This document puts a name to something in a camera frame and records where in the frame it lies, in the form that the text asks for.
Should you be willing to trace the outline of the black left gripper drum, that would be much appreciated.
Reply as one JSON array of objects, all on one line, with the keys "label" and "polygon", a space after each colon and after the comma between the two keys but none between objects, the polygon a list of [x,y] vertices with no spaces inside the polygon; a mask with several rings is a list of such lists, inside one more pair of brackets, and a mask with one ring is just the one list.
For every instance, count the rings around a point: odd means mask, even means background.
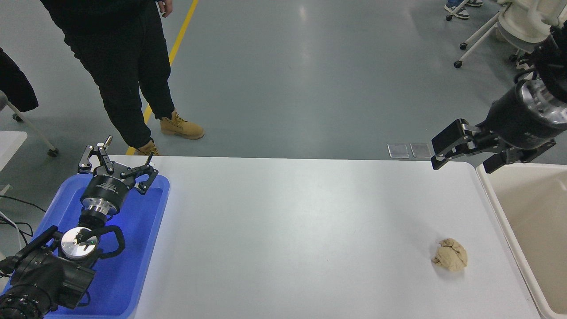
[{"label": "black left gripper drum", "polygon": [[128,192],[129,187],[119,179],[106,175],[93,176],[81,196],[81,204],[84,207],[121,209]]}]

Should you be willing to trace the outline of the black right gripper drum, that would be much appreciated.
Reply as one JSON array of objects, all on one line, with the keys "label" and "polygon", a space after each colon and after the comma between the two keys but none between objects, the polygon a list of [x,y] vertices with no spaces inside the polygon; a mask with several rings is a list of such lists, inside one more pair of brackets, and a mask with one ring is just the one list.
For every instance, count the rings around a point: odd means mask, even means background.
[{"label": "black right gripper drum", "polygon": [[545,87],[515,86],[495,101],[484,120],[497,134],[497,150],[523,150],[520,162],[531,162],[555,146],[557,99]]}]

